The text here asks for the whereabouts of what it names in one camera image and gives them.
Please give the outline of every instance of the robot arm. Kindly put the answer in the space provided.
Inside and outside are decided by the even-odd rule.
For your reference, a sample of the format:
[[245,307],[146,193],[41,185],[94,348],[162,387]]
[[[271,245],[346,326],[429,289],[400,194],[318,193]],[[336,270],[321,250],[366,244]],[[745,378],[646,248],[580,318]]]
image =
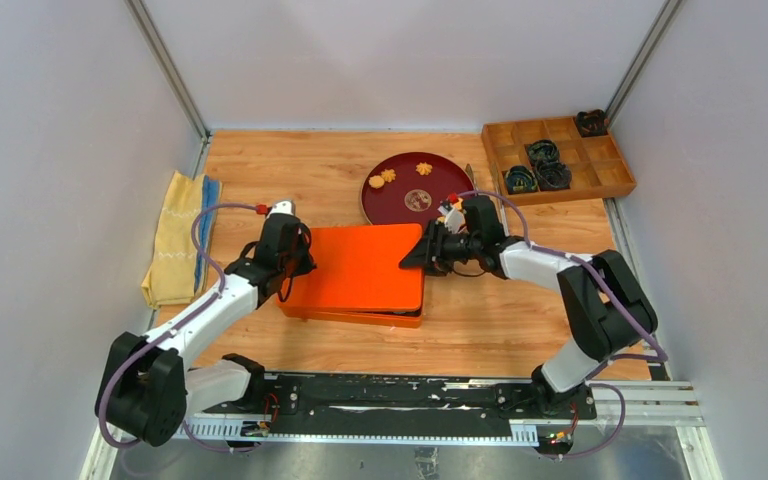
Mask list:
[[[264,369],[245,357],[226,355],[211,367],[190,367],[228,327],[279,293],[286,279],[315,268],[310,240],[310,231],[295,217],[292,202],[275,204],[267,214],[260,240],[247,245],[240,258],[225,269],[221,291],[220,282],[172,320],[142,336],[125,332],[113,342],[96,400],[96,415],[114,372],[135,352],[161,337],[164,340],[116,381],[107,399],[109,423],[158,446],[172,437],[184,418],[218,403],[245,402],[257,396],[258,389],[253,387],[262,383]],[[254,255],[248,258],[252,248]],[[179,325],[190,317],[185,325]]]
[[[478,260],[489,273],[535,283],[563,298],[572,338],[532,373],[532,396],[541,410],[568,403],[591,374],[619,351],[637,343],[640,335],[610,302],[604,302],[588,271],[571,255],[528,245],[508,236],[496,206],[485,196],[463,201],[465,230],[460,213],[444,203],[442,222],[429,222],[423,238],[401,262],[403,268],[423,267],[426,274],[446,275],[455,262]],[[602,276],[634,319],[651,333],[658,326],[655,312],[622,256],[608,250],[598,255],[576,255]]]

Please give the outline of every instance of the flower-shaped cookie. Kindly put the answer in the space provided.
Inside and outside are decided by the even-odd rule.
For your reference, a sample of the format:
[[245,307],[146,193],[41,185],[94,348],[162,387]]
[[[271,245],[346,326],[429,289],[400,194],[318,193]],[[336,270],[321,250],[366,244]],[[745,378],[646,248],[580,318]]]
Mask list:
[[387,170],[384,170],[379,175],[387,183],[390,183],[396,179],[396,171],[393,170],[392,168],[388,168]]
[[429,173],[431,173],[431,165],[425,162],[422,162],[416,166],[416,171],[420,175],[428,175]]

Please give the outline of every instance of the metal floor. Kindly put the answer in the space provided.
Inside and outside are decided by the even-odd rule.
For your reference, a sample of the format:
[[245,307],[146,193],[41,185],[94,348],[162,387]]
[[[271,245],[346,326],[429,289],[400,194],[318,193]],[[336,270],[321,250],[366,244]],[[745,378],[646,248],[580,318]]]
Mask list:
[[[576,431],[574,451],[598,444],[592,426]],[[532,449],[517,447],[413,447],[314,443],[265,444],[247,454],[208,452],[184,440],[161,448],[139,446],[125,453],[127,466],[147,476],[128,475],[122,453],[112,480],[298,479],[298,480],[462,480],[462,479],[690,479],[681,445],[671,427],[625,427],[610,447],[583,459],[555,463]],[[157,470],[179,457],[163,470]]]

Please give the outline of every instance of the orange box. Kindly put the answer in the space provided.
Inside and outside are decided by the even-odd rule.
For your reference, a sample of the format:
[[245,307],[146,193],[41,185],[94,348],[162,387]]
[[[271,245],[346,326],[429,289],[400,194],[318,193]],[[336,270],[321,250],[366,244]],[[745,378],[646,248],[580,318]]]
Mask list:
[[288,317],[419,327],[425,276],[399,262],[421,237],[415,223],[312,228],[316,269],[278,306]]

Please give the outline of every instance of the orange box lid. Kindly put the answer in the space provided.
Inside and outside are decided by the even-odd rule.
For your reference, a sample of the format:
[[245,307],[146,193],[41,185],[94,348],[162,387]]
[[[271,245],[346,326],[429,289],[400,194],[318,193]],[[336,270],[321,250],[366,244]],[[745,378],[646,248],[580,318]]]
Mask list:
[[398,312],[422,307],[422,269],[399,268],[399,262],[422,237],[421,225],[363,225],[310,231],[310,251],[316,269],[295,278],[290,298],[279,301],[280,307],[296,312]]

